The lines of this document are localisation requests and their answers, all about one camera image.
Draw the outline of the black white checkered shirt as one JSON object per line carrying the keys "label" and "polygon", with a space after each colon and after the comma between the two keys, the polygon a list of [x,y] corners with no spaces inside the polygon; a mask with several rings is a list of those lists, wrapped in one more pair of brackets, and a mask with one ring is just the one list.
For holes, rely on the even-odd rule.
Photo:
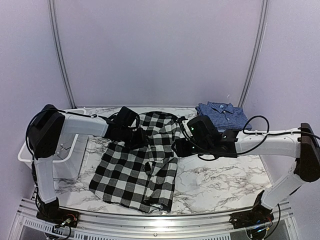
{"label": "black white checkered shirt", "polygon": [[150,111],[139,115],[147,144],[129,149],[110,142],[90,181],[89,190],[109,204],[143,213],[172,209],[178,156],[172,145],[182,137],[178,117]]}

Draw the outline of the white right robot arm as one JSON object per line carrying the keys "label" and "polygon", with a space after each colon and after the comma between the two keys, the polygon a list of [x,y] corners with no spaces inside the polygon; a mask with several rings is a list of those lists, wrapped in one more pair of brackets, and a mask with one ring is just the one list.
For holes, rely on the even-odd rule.
{"label": "white right robot arm", "polygon": [[220,157],[274,155],[295,159],[288,172],[257,197],[257,206],[247,214],[252,224],[260,223],[267,216],[267,210],[272,210],[302,185],[320,178],[320,138],[308,123],[280,131],[228,129],[219,132],[208,116],[197,116],[186,124],[181,120],[178,122],[184,135],[172,145],[178,157],[211,155],[216,160]]}

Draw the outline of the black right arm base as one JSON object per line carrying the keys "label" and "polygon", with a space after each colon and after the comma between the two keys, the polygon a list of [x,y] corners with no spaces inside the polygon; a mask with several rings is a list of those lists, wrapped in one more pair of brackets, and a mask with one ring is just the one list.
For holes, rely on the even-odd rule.
{"label": "black right arm base", "polygon": [[262,205],[264,192],[263,190],[257,195],[252,209],[234,212],[230,215],[229,222],[233,225],[234,229],[251,227],[274,220],[272,210]]}

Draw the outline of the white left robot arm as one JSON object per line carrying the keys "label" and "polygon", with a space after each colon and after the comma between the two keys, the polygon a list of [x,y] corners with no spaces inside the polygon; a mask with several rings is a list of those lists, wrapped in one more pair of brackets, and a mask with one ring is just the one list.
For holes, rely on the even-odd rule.
{"label": "white left robot arm", "polygon": [[53,223],[63,219],[63,211],[55,204],[53,156],[63,134],[78,134],[102,137],[123,142],[129,149],[138,149],[148,144],[146,131],[140,126],[140,116],[123,106],[111,117],[86,115],[57,109],[46,105],[30,121],[25,133],[25,143],[32,155],[36,185],[40,200],[46,204],[44,215]]}

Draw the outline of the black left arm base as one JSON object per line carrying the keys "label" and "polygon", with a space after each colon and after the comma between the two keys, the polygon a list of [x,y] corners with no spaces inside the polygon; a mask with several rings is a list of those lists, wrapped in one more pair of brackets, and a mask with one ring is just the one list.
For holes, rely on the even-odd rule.
{"label": "black left arm base", "polygon": [[78,225],[80,213],[78,211],[60,208],[58,198],[49,203],[44,203],[38,199],[36,206],[36,217],[40,220],[56,225],[61,225],[63,222],[69,220],[67,223],[72,228]]}

